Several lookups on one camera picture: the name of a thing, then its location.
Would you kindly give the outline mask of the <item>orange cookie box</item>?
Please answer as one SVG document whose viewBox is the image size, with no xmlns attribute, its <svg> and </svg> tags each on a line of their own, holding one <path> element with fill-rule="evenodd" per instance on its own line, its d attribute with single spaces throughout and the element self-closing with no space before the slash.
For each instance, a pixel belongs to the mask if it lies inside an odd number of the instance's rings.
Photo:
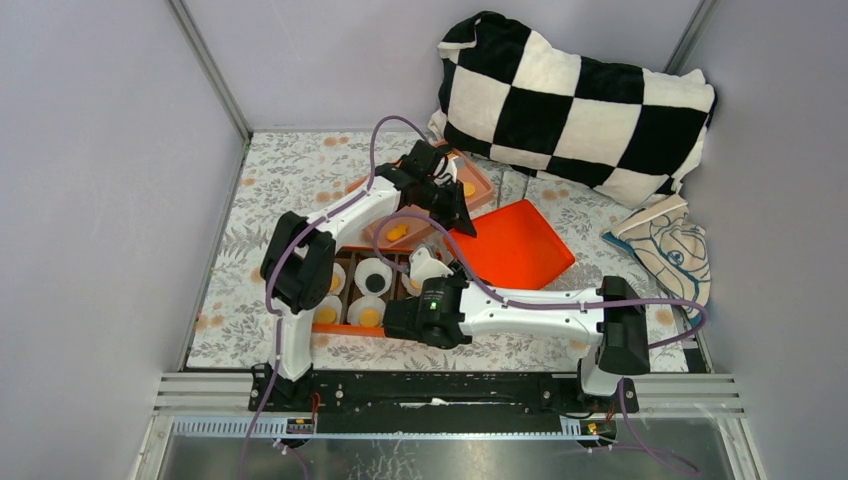
<svg viewBox="0 0 848 480">
<path fill-rule="evenodd" d="M 382 337 L 388 303 L 420 294 L 417 284 L 377 259 L 365 247 L 344 247 L 336 255 L 328 295 L 313 317 L 313 331 Z"/>
</svg>

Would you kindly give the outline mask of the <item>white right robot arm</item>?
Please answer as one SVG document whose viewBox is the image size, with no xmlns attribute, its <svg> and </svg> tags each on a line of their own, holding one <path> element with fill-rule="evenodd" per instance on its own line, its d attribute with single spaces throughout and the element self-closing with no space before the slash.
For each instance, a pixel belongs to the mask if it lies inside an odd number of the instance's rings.
<svg viewBox="0 0 848 480">
<path fill-rule="evenodd" d="M 460 276 L 424 282 L 416 297 L 391 300 L 383 316 L 388 338 L 440 349 L 481 335 L 519 333 L 562 337 L 588 346 L 573 386 L 575 402 L 597 412 L 624 377 L 650 372 L 645 301 L 621 277 L 597 288 L 541 291 L 495 288 Z"/>
</svg>

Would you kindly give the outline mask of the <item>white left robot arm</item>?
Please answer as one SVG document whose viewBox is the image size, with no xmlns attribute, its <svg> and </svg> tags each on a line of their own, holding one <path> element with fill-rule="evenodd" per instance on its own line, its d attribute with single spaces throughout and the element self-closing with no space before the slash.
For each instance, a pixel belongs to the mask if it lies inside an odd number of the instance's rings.
<svg viewBox="0 0 848 480">
<path fill-rule="evenodd" d="M 309 401 L 311 387 L 302 376 L 312 366 L 313 312 L 329 293 L 340 247 L 407 206 L 447 230 L 477 235 L 456 156 L 446 145 L 418 140 L 396 162 L 373 166 L 361 185 L 330 206 L 307 216 L 288 211 L 278 219 L 260 274 L 266 307 L 278 318 L 270 363 L 279 377 L 271 395 L 282 408 L 296 411 Z"/>
</svg>

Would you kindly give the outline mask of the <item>orange box lid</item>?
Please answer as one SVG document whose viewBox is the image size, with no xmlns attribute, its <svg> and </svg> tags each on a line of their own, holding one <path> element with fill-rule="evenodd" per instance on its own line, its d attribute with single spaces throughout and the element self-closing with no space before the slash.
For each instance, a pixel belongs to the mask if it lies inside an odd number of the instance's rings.
<svg viewBox="0 0 848 480">
<path fill-rule="evenodd" d="M 455 230 L 445 245 L 458 245 L 472 270 L 499 287 L 540 290 L 576 263 L 576 257 L 534 204 L 523 199 L 473 220 L 471 237 Z"/>
</svg>

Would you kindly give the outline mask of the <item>black sandwich cookie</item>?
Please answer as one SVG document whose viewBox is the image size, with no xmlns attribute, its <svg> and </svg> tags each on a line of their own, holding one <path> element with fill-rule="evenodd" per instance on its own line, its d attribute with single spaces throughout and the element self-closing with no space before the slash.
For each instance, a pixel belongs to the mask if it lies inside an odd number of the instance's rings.
<svg viewBox="0 0 848 480">
<path fill-rule="evenodd" d="M 365 286 L 370 295 L 382 295 L 389 284 L 383 275 L 374 273 L 366 277 Z"/>
</svg>

